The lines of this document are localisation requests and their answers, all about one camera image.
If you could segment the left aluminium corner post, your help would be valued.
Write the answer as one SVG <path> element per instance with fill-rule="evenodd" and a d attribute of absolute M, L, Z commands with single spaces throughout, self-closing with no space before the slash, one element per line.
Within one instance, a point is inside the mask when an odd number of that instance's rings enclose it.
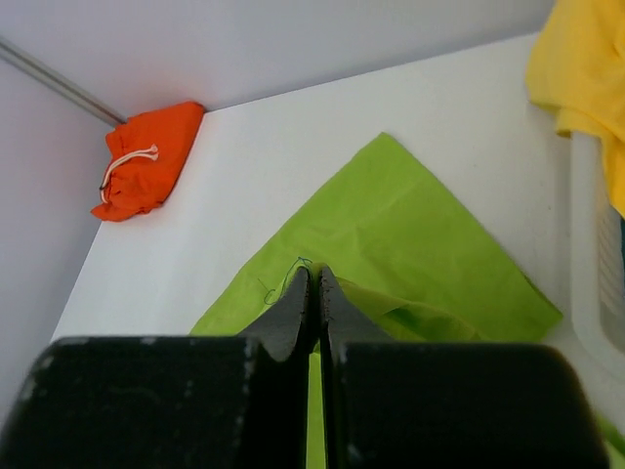
<path fill-rule="evenodd" d="M 126 122 L 121 113 L 5 37 L 1 37 L 1 59 L 106 124 L 116 126 Z"/>

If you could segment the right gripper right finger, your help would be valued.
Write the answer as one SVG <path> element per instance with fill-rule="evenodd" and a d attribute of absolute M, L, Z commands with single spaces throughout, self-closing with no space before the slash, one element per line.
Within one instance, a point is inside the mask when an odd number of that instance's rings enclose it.
<path fill-rule="evenodd" d="M 330 468 L 605 468 L 571 365 L 522 343 L 400 342 L 318 281 Z"/>

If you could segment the orange shorts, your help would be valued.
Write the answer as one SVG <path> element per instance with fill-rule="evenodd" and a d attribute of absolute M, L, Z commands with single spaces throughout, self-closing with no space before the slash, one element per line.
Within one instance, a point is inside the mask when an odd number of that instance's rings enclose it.
<path fill-rule="evenodd" d="M 178 182 L 204 114 L 203 105 L 184 102 L 132 116 L 108 133 L 111 160 L 92 215 L 122 222 L 162 206 Z"/>

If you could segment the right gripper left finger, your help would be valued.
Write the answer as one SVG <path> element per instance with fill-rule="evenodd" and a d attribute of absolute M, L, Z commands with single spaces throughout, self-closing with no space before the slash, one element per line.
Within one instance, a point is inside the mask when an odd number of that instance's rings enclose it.
<path fill-rule="evenodd" d="M 302 468 L 311 275 L 232 336 L 66 337 L 1 431 L 5 468 Z"/>

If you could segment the white plastic basket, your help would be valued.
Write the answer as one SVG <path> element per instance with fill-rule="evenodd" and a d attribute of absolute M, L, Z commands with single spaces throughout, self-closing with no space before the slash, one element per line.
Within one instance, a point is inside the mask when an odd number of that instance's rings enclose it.
<path fill-rule="evenodd" d="M 570 140 L 570 303 L 582 346 L 624 377 L 624 262 L 621 216 L 609 202 L 598 138 Z"/>

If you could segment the yellow shorts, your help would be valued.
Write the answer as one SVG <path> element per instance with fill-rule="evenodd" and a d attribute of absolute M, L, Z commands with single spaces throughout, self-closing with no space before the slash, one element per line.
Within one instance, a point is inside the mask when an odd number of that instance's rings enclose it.
<path fill-rule="evenodd" d="M 557 1 L 525 71 L 528 99 L 555 131 L 600 140 L 608 199 L 624 213 L 624 3 Z"/>

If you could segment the green shorts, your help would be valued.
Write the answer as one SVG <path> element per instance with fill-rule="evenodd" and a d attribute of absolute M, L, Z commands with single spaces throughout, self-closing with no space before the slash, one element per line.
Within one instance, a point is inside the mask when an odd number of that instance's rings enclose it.
<path fill-rule="evenodd" d="M 562 320 L 471 213 L 388 134 L 361 149 L 244 264 L 193 333 L 241 332 L 302 268 L 312 280 L 305 466 L 330 468 L 319 340 L 323 268 L 400 342 L 544 345 Z M 609 457 L 605 468 L 622 467 L 622 436 L 593 415 Z"/>

